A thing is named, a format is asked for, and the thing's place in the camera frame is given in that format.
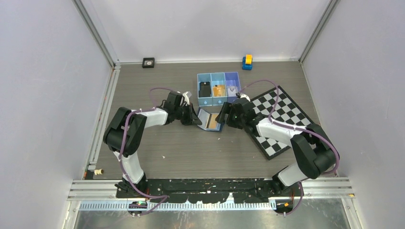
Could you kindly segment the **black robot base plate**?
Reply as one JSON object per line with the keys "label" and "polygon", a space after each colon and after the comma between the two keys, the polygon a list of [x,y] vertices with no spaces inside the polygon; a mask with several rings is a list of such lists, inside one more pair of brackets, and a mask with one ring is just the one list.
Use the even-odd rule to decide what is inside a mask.
{"label": "black robot base plate", "polygon": [[300,197],[298,184],[284,187],[265,178],[146,179],[134,189],[122,179],[117,184],[117,198],[146,198],[152,203],[265,203],[272,197]]}

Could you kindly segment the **blue card holder wallet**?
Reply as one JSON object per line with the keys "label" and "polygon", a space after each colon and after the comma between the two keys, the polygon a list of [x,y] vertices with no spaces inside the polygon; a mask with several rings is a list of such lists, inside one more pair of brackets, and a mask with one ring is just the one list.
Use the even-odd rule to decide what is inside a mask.
{"label": "blue card holder wallet", "polygon": [[198,125],[204,131],[211,132],[221,132],[223,124],[216,121],[218,113],[209,113],[206,110],[199,108],[197,112],[198,118],[201,120],[202,124]]}

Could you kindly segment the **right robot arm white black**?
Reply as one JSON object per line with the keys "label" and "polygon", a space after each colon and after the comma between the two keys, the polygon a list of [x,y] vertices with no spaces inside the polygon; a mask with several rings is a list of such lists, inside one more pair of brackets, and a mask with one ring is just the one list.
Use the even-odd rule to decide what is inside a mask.
{"label": "right robot arm white black", "polygon": [[224,103],[215,120],[256,137],[274,139],[293,150],[295,163],[273,175],[270,182],[272,191],[279,196],[286,195],[292,185],[305,179],[333,173],[339,165],[337,149],[317,124],[297,126],[276,121],[270,116],[257,114],[253,104],[246,99],[237,99],[233,104]]}

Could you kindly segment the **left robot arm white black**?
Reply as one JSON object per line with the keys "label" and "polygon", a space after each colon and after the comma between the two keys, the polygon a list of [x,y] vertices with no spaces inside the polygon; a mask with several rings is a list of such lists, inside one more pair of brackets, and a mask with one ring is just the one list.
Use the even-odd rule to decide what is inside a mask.
{"label": "left robot arm white black", "polygon": [[146,174],[141,168],[138,149],[144,130],[179,120],[182,125],[201,125],[192,103],[190,92],[170,91],[161,105],[142,110],[120,107],[108,125],[103,142],[117,157],[123,172],[119,188],[128,187],[134,197],[142,197],[147,190]]}

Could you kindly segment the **gold cards stack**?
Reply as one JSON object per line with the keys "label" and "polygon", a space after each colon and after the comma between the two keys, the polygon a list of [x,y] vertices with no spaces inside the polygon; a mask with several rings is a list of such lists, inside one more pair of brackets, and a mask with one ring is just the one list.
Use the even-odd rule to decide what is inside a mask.
{"label": "gold cards stack", "polygon": [[224,84],[215,84],[212,87],[213,97],[226,97],[226,86]]}

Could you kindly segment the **blue three-compartment organizer tray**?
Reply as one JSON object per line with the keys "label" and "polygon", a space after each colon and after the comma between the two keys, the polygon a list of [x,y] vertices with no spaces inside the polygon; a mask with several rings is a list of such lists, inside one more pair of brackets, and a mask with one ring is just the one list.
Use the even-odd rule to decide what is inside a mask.
{"label": "blue three-compartment organizer tray", "polygon": [[197,74],[197,92],[199,106],[221,106],[232,103],[241,90],[237,72],[199,73]]}

